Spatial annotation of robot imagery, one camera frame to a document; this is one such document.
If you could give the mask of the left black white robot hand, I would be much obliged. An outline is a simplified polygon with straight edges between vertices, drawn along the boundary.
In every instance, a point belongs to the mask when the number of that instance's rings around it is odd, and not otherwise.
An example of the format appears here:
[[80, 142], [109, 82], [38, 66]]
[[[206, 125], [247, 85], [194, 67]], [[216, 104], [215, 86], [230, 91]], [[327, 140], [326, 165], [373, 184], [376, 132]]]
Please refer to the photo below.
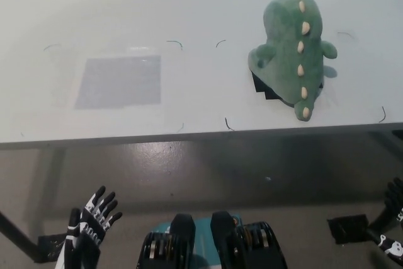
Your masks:
[[81, 209], [73, 208], [56, 268], [92, 269], [98, 266], [101, 243], [112, 225], [122, 217], [121, 212], [110, 213], [118, 205], [115, 192], [104, 197], [101, 186]]

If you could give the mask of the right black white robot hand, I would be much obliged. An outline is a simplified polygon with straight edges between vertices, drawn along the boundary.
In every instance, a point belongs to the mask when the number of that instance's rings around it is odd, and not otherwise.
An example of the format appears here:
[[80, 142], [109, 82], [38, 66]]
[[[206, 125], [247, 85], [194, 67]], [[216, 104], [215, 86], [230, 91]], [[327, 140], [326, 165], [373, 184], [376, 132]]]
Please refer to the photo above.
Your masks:
[[367, 227], [366, 236], [373, 241], [393, 262], [402, 266], [402, 243], [388, 238], [383, 231], [393, 221], [402, 227], [402, 180], [388, 182], [384, 200], [385, 208]]

